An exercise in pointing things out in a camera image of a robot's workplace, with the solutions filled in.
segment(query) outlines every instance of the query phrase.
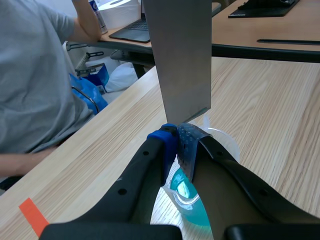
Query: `white bag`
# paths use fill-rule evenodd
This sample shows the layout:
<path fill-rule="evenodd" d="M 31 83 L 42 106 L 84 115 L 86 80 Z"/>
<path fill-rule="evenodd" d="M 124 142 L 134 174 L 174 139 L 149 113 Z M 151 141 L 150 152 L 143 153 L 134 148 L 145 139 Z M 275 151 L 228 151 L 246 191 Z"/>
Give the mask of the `white bag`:
<path fill-rule="evenodd" d="M 118 66 L 110 75 L 109 81 L 105 85 L 107 93 L 117 92 L 130 87 L 138 80 L 136 71 L 131 62 Z"/>

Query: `person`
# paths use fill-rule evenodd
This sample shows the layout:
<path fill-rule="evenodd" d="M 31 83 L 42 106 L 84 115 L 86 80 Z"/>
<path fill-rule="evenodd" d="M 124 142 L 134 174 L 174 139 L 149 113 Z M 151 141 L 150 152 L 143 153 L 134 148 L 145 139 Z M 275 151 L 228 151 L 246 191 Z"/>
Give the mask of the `person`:
<path fill-rule="evenodd" d="M 36 0 L 0 0 L 0 178 L 23 176 L 92 117 L 71 90 L 62 44 L 101 31 L 88 0 L 77 18 Z"/>

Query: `person's arm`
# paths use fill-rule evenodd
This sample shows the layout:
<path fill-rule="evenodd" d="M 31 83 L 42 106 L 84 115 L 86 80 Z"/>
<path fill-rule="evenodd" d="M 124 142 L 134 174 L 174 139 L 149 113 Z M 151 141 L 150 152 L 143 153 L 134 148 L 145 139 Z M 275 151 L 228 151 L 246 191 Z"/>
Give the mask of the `person's arm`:
<path fill-rule="evenodd" d="M 54 150 L 50 148 L 38 153 L 0 154 L 0 178 L 26 175 Z"/>
<path fill-rule="evenodd" d="M 88 0 L 72 0 L 77 13 L 74 20 L 74 30 L 69 41 L 97 42 L 101 39 L 101 30 L 97 17 Z"/>
<path fill-rule="evenodd" d="M 101 38 L 98 19 L 88 0 L 72 0 L 77 18 L 37 2 L 39 10 L 49 18 L 61 43 L 66 40 L 78 43 L 95 43 Z"/>

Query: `metal plate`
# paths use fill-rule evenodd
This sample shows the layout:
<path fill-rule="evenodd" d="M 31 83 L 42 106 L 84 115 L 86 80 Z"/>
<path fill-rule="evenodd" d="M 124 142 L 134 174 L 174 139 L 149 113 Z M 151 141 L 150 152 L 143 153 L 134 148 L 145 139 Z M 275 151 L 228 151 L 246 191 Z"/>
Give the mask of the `metal plate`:
<path fill-rule="evenodd" d="M 143 0 L 168 123 L 211 107 L 211 0 Z"/>

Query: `plastic bottle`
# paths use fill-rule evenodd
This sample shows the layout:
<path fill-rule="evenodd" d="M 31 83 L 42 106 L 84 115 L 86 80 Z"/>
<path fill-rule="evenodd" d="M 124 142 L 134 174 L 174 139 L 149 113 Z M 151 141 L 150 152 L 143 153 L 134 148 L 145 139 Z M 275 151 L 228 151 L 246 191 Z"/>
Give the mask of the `plastic bottle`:
<path fill-rule="evenodd" d="M 108 29 L 106 27 L 104 19 L 101 16 L 101 13 L 100 13 L 100 11 L 98 9 L 98 6 L 97 6 L 95 0 L 89 0 L 89 3 L 91 5 L 91 8 L 94 11 L 94 14 L 96 15 L 96 18 L 98 19 L 99 26 L 100 26 L 100 29 L 101 29 L 101 33 L 102 34 L 106 34 L 108 32 Z"/>

